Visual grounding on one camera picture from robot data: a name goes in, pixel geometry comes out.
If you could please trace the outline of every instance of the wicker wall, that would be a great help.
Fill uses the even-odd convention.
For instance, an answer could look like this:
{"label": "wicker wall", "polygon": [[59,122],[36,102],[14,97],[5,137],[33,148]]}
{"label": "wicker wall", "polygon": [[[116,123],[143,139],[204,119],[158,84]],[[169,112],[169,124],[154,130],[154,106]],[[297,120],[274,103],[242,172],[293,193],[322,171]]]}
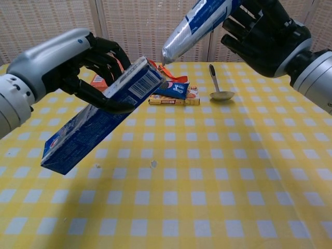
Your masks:
{"label": "wicker wall", "polygon": [[[1,0],[0,63],[75,27],[115,40],[131,60],[141,55],[160,61],[163,43],[196,0]],[[288,13],[311,29],[314,50],[332,48],[331,0],[281,0]],[[220,43],[217,28],[181,61],[236,61]]]}

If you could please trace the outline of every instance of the blue box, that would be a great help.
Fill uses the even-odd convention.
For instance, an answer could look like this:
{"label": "blue box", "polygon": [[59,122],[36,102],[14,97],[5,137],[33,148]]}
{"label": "blue box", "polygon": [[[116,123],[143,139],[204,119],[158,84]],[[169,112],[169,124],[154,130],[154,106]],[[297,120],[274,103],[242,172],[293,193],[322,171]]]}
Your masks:
{"label": "blue box", "polygon": [[[159,71],[141,57],[103,93],[137,108],[164,82]],[[41,166],[65,175],[129,115],[88,105],[46,141]]]}

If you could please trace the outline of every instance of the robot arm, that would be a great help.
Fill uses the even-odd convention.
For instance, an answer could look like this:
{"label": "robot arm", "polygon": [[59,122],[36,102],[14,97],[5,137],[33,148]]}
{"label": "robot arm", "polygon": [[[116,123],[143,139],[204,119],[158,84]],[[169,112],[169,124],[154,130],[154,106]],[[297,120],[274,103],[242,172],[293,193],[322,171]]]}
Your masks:
{"label": "robot arm", "polygon": [[332,115],[332,52],[310,51],[310,31],[278,0],[244,0],[223,23],[222,43],[266,77],[288,74],[290,85]]}
{"label": "robot arm", "polygon": [[31,116],[32,105],[57,89],[111,113],[129,113],[130,104],[115,103],[78,78],[82,66],[95,71],[110,86],[130,61],[114,41],[74,29],[31,48],[15,58],[0,76],[0,139]]}

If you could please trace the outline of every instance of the tablecloth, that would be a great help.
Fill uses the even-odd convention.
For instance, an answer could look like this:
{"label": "tablecloth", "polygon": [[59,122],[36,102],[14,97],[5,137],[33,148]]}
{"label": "tablecloth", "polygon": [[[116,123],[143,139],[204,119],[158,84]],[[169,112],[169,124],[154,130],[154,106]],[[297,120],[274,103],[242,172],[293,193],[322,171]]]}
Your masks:
{"label": "tablecloth", "polygon": [[0,248],[330,248],[332,118],[243,63],[213,63],[236,93],[213,103],[208,65],[168,66],[200,106],[145,102],[66,176],[44,142],[86,103],[34,105],[0,141]]}

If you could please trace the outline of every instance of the spoon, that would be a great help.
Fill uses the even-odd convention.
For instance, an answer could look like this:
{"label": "spoon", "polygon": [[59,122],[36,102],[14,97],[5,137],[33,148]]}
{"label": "spoon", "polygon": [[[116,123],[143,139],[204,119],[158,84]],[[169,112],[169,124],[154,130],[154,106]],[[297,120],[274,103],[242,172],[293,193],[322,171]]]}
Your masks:
{"label": "spoon", "polygon": [[217,78],[216,78],[216,71],[214,70],[213,65],[210,64],[209,69],[210,69],[211,77],[213,79],[214,87],[216,88],[216,92],[211,93],[210,97],[213,100],[216,100],[216,101],[230,100],[234,96],[235,93],[227,92],[227,91],[220,92],[218,82],[217,82]]}

